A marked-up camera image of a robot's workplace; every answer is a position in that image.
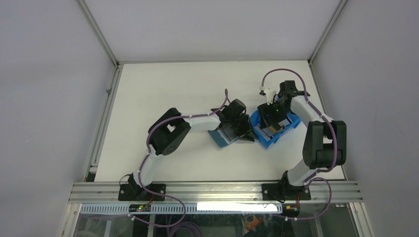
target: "blue tray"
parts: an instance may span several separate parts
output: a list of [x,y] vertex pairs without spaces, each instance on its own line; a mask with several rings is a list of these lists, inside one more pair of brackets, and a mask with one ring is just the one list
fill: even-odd
[[288,117],[292,121],[292,123],[285,126],[285,129],[281,132],[276,133],[272,136],[272,139],[270,139],[265,132],[263,132],[260,129],[260,114],[259,111],[256,110],[251,116],[250,116],[250,122],[253,126],[253,129],[257,135],[257,139],[259,142],[265,147],[268,148],[272,143],[276,143],[280,137],[282,137],[286,132],[288,132],[291,128],[296,128],[300,122],[301,119],[297,115],[293,115],[291,113],[288,113]]

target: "blue bin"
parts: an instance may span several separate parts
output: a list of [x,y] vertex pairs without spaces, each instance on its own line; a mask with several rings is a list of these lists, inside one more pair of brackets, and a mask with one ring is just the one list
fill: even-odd
[[272,143],[276,143],[280,137],[282,137],[286,132],[288,132],[291,128],[296,128],[300,122],[301,119],[297,116],[297,115],[293,115],[291,113],[288,113],[288,117],[290,118],[291,122],[290,124],[285,126],[285,129],[282,130],[281,132],[276,133],[275,135],[273,135],[272,139],[267,140],[266,135],[263,136],[261,134],[261,129],[260,129],[260,114],[259,111],[256,110],[251,116],[250,116],[250,122],[251,125],[253,126],[253,129],[257,135],[257,139],[259,140],[259,142],[265,147],[268,148]]

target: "white tabletop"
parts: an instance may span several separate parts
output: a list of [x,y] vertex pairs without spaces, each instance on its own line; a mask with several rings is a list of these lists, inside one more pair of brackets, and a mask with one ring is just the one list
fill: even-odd
[[[266,102],[259,95],[262,77],[271,69],[289,68],[304,78],[311,101],[320,98],[307,61],[202,62],[125,64],[112,108],[95,181],[119,181],[138,169],[146,151],[150,126],[169,108],[200,113],[218,108],[227,88],[230,100],[240,99],[248,114]],[[299,79],[289,72],[268,76],[265,87]],[[219,148],[207,132],[190,132],[180,147],[165,157],[155,181],[257,181],[280,179],[302,159],[306,127],[300,124],[265,149],[258,142],[236,142]],[[321,174],[343,179],[342,169]]]

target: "black cable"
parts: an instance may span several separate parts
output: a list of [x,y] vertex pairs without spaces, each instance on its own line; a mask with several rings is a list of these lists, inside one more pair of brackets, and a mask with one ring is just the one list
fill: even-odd
[[131,175],[131,174],[126,174],[126,175],[122,176],[122,178],[119,180],[119,186],[121,185],[121,180],[122,180],[124,177],[130,176],[130,175]]

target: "blue plastic container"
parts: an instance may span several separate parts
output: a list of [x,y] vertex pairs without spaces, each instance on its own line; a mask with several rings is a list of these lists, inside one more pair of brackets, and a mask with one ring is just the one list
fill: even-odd
[[288,132],[291,128],[296,128],[300,122],[301,119],[297,115],[293,115],[291,113],[288,113],[288,117],[292,121],[292,123],[285,126],[285,129],[281,132],[278,132],[272,136],[272,139],[269,139],[267,135],[260,129],[260,114],[259,111],[256,110],[251,116],[250,116],[250,122],[253,126],[253,129],[257,135],[257,139],[259,142],[265,147],[268,148],[272,143],[276,143],[280,137],[282,137],[286,132]]

